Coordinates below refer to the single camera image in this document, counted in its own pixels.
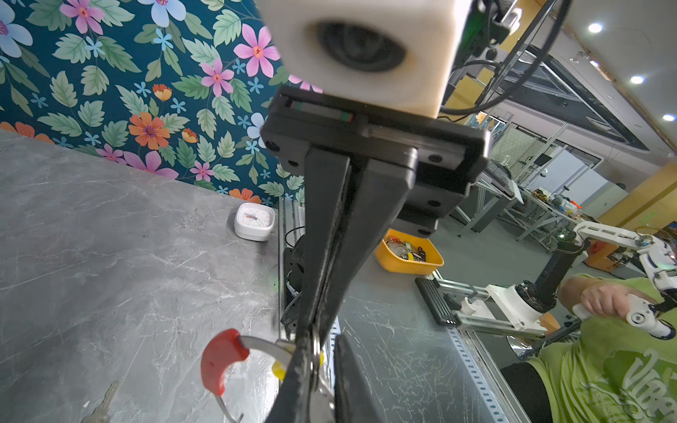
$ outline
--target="small blue flower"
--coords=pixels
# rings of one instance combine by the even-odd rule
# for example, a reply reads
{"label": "small blue flower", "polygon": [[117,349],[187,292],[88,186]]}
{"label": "small blue flower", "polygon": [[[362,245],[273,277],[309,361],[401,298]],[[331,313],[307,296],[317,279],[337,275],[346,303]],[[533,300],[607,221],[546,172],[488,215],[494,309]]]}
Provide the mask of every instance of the small blue flower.
{"label": "small blue flower", "polygon": [[247,146],[244,148],[247,151],[251,151],[252,153],[260,151],[259,148],[257,147],[258,141],[246,141]]}
{"label": "small blue flower", "polygon": [[252,124],[251,124],[251,122],[249,122],[249,116],[247,116],[246,114],[244,115],[244,118],[241,118],[241,117],[238,116],[238,125],[240,125],[241,127],[245,128],[245,129],[247,127],[251,126]]}
{"label": "small blue flower", "polygon": [[244,67],[247,66],[246,63],[240,63],[240,59],[235,59],[235,64],[233,65],[233,70],[236,74],[244,73]]}
{"label": "small blue flower", "polygon": [[40,109],[43,106],[47,107],[47,103],[45,103],[46,98],[39,97],[36,93],[32,93],[32,94],[33,94],[33,99],[30,101],[31,103],[37,104]]}
{"label": "small blue flower", "polygon": [[247,85],[249,85],[251,87],[249,89],[250,93],[253,93],[254,91],[256,91],[256,94],[261,94],[261,92],[259,90],[263,88],[263,85],[259,84],[259,77],[255,76],[254,82],[247,81]]}
{"label": "small blue flower", "polygon": [[135,83],[134,86],[138,88],[138,90],[136,90],[136,94],[143,94],[143,95],[144,95],[144,98],[145,98],[148,94],[150,94],[150,90],[149,90],[148,88],[146,88],[146,83],[145,83],[145,82],[141,81],[141,84]]}
{"label": "small blue flower", "polygon": [[97,144],[101,144],[101,141],[99,141],[99,135],[92,135],[87,131],[85,131],[85,135],[85,141],[91,143],[91,145],[96,146]]}
{"label": "small blue flower", "polygon": [[99,57],[100,55],[106,54],[106,53],[104,53],[103,50],[101,50],[101,47],[103,46],[101,41],[99,41],[97,39],[96,43],[95,43],[94,40],[89,38],[89,35],[87,35],[85,37],[85,40],[86,40],[87,44],[89,44],[89,45],[85,46],[85,50],[91,51],[95,58]]}
{"label": "small blue flower", "polygon": [[52,139],[54,140],[54,143],[57,146],[62,146],[62,147],[66,147],[66,148],[73,148],[72,144],[67,143],[68,140],[66,139],[66,137],[61,137],[61,139],[57,139],[57,138],[52,138]]}
{"label": "small blue flower", "polygon": [[185,102],[180,102],[179,100],[176,99],[176,97],[173,98],[174,104],[171,107],[172,109],[176,109],[176,114],[181,114],[181,112],[185,112]]}
{"label": "small blue flower", "polygon": [[162,35],[162,31],[159,28],[155,28],[155,33],[158,35],[158,38],[153,38],[153,43],[162,44],[162,51],[166,50],[168,47],[170,49],[174,48],[174,45],[169,42],[169,40],[171,40],[171,34]]}

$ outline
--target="pink flower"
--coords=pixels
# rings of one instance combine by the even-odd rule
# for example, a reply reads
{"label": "pink flower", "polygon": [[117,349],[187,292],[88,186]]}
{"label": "pink flower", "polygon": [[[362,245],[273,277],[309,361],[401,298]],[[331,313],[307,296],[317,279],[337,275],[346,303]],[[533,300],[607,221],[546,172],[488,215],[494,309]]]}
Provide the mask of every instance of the pink flower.
{"label": "pink flower", "polygon": [[67,0],[72,6],[61,5],[59,10],[64,15],[69,18],[75,18],[75,26],[78,28],[81,34],[87,32],[87,25],[91,28],[92,31],[96,32],[99,35],[104,33],[104,30],[101,29],[99,21],[104,18],[104,11],[98,7],[90,7],[89,0]]}
{"label": "pink flower", "polygon": [[150,153],[146,154],[146,163],[144,164],[143,160],[134,153],[125,152],[125,160],[129,166],[133,168],[140,169],[142,171],[154,173],[155,175],[164,176],[169,179],[176,179],[179,176],[177,171],[166,167],[164,169],[158,169],[162,164],[162,159],[160,154],[153,150]]}
{"label": "pink flower", "polygon": [[247,63],[247,75],[255,76],[259,73],[259,63],[261,64],[261,70],[263,74],[268,78],[273,77],[273,65],[270,63],[270,60],[279,60],[280,52],[277,47],[270,46],[266,47],[271,40],[270,30],[267,26],[264,26],[259,31],[259,39],[256,39],[256,34],[251,26],[247,24],[242,24],[242,36],[244,40],[249,44],[249,46],[244,44],[238,44],[235,47],[235,54],[238,55],[240,59],[249,59]]}
{"label": "pink flower", "polygon": [[122,158],[123,151],[122,150],[113,151],[113,147],[109,146],[108,144],[104,145],[103,150],[100,149],[100,148],[97,148],[96,152],[99,153],[100,156],[107,158],[111,162],[118,162],[118,163],[122,163],[122,164],[127,164],[127,162],[125,162],[125,159]]}
{"label": "pink flower", "polygon": [[213,68],[209,66],[209,64],[207,63],[200,63],[200,67],[202,68],[204,73],[209,75],[202,78],[202,85],[204,85],[205,87],[211,87],[212,85],[214,85],[214,95],[216,95],[217,97],[221,97],[222,87],[223,89],[225,89],[226,93],[233,92],[233,86],[226,81],[233,79],[233,76],[235,76],[235,74],[230,69],[223,70],[223,63],[221,63],[221,59],[214,60]]}
{"label": "pink flower", "polygon": [[289,82],[292,84],[298,84],[301,83],[301,86],[299,88],[304,89],[306,91],[310,91],[310,87],[313,87],[313,91],[316,93],[321,93],[322,88],[316,87],[315,85],[310,85],[308,81],[304,81],[303,79],[299,78],[298,76],[294,75],[289,75]]}
{"label": "pink flower", "polygon": [[190,169],[191,173],[195,173],[195,180],[202,181],[203,179],[207,182],[211,180],[210,176],[214,176],[214,171],[209,170],[209,163],[200,165],[200,162],[195,160],[195,167]]}

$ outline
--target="yellow plastic bin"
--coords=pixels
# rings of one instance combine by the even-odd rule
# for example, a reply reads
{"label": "yellow plastic bin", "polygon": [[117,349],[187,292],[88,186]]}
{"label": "yellow plastic bin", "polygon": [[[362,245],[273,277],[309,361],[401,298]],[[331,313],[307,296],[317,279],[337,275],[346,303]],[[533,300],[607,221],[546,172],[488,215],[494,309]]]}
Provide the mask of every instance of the yellow plastic bin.
{"label": "yellow plastic bin", "polygon": [[418,247],[423,248],[425,251],[426,262],[401,259],[390,251],[390,248],[388,248],[384,240],[381,240],[378,247],[376,247],[374,255],[380,265],[383,266],[383,269],[393,273],[429,275],[438,267],[444,265],[444,259],[430,240],[407,235],[406,233],[398,232],[394,229],[389,229],[388,233],[383,238],[388,238],[389,236],[394,236],[400,240],[411,243],[414,250],[418,250]]}

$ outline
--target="person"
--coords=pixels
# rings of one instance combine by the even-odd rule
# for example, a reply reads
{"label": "person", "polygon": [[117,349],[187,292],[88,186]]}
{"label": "person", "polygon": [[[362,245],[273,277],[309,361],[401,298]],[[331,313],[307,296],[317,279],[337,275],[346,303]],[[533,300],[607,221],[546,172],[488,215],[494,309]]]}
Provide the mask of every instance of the person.
{"label": "person", "polygon": [[[580,339],[554,343],[502,373],[533,423],[677,422],[677,338],[660,340],[625,321],[627,294],[662,302],[649,279],[577,275],[559,288],[571,311],[593,314]],[[677,327],[677,310],[661,318]]]}

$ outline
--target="key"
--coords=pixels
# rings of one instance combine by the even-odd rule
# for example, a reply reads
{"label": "key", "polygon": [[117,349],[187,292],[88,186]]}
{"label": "key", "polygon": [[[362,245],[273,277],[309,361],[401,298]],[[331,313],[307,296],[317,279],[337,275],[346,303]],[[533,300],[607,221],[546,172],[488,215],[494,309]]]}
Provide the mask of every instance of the key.
{"label": "key", "polygon": [[113,400],[113,395],[115,395],[115,391],[118,390],[119,384],[119,380],[110,384],[110,388],[108,388],[104,395],[104,401],[101,405],[96,407],[92,414],[85,417],[82,423],[108,423],[110,421],[110,417],[108,417],[108,407],[110,407],[110,402]]}

